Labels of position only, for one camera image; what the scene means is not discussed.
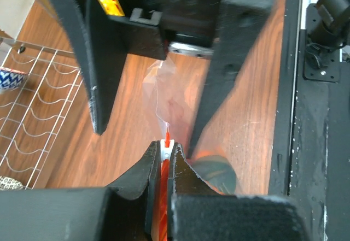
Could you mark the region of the clear zip bag orange zipper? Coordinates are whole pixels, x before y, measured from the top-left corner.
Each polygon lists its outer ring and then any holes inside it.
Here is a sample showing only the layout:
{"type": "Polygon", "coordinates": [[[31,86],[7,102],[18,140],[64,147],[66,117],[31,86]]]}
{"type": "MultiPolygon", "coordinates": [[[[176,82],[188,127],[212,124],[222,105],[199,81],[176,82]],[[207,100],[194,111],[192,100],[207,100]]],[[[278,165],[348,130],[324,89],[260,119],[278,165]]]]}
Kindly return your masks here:
{"type": "MultiPolygon", "coordinates": [[[[167,234],[167,185],[173,143],[175,141],[186,143],[189,130],[190,108],[185,103],[183,90],[176,85],[178,81],[176,71],[177,69],[170,59],[156,61],[148,68],[143,79],[143,100],[149,123],[161,140],[160,240],[169,240],[167,234]]],[[[198,158],[209,155],[220,155],[226,158],[220,147],[204,149],[190,161],[190,165],[192,166],[192,163],[198,158]]]]}

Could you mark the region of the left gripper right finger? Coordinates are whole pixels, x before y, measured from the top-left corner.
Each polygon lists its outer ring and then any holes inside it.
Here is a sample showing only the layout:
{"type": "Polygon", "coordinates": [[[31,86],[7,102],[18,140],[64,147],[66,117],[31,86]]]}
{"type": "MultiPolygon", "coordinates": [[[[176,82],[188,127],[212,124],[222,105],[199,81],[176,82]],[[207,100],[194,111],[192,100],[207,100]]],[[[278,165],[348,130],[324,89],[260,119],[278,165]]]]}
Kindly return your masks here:
{"type": "Polygon", "coordinates": [[[206,205],[219,195],[188,164],[182,145],[175,143],[167,185],[168,239],[213,240],[211,223],[205,217],[213,206],[206,205]]]}

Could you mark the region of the dark green toy avocado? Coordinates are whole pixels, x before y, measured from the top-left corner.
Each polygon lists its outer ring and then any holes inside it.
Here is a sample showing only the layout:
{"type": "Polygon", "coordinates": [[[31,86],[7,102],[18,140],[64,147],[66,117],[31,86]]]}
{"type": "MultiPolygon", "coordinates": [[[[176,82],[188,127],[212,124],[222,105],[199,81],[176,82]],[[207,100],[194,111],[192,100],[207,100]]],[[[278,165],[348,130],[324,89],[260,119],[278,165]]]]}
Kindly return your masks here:
{"type": "Polygon", "coordinates": [[[233,195],[236,190],[237,176],[227,158],[209,155],[198,158],[192,163],[194,171],[218,192],[233,195]]]}

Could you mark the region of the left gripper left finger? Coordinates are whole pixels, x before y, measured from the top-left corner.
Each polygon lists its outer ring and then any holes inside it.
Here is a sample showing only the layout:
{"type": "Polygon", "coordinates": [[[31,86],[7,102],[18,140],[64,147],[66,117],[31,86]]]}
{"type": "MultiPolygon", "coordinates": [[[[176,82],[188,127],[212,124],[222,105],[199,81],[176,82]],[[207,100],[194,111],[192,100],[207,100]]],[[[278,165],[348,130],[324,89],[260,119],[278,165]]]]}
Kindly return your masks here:
{"type": "Polygon", "coordinates": [[[160,142],[153,141],[131,168],[109,184],[112,237],[159,240],[160,142]]]}

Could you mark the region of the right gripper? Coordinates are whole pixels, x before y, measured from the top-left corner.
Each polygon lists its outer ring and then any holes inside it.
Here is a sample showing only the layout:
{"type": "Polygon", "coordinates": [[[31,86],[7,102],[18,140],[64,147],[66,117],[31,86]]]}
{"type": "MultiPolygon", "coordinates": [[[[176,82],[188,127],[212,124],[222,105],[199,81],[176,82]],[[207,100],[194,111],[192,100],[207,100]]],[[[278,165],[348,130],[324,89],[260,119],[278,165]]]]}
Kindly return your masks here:
{"type": "Polygon", "coordinates": [[[108,126],[127,52],[164,59],[173,43],[210,48],[217,23],[217,41],[197,106],[188,156],[193,155],[205,126],[233,89],[238,73],[275,2],[49,1],[80,65],[92,127],[99,135],[108,126]]]}

